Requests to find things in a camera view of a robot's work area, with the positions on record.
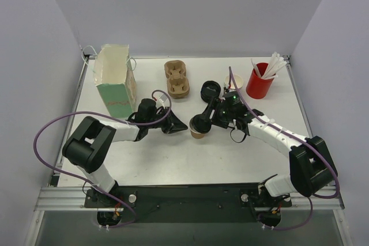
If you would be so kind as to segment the brown paper coffee cup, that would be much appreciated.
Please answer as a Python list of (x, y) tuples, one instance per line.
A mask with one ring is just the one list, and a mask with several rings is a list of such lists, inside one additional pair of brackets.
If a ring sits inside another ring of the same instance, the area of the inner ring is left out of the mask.
[(206, 122), (198, 122), (192, 119), (190, 121), (191, 136), (195, 139), (203, 138), (206, 133)]

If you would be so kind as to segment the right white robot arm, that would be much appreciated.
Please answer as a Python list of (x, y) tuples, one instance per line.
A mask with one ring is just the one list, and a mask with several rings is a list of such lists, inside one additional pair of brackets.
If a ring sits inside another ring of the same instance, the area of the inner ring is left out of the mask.
[(193, 119), (196, 132), (206, 134), (212, 126), (239, 130), (288, 158), (289, 173), (272, 176), (262, 184), (270, 196), (298, 192), (309, 197), (329, 183), (338, 182), (337, 170), (322, 138), (304, 137), (281, 127), (261, 111), (246, 106), (236, 91), (221, 96), (219, 91), (205, 87), (201, 99), (207, 107)]

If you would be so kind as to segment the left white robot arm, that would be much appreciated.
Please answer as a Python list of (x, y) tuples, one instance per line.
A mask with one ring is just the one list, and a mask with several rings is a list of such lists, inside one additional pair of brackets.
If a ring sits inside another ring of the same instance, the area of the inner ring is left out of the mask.
[(105, 206), (113, 206), (118, 201), (115, 189), (118, 183), (104, 165), (108, 150), (114, 142), (138, 142), (152, 128), (159, 128), (165, 134), (188, 129), (169, 107), (157, 108), (153, 99), (143, 99), (127, 123), (85, 117), (63, 146), (62, 154), (100, 189), (98, 200)]

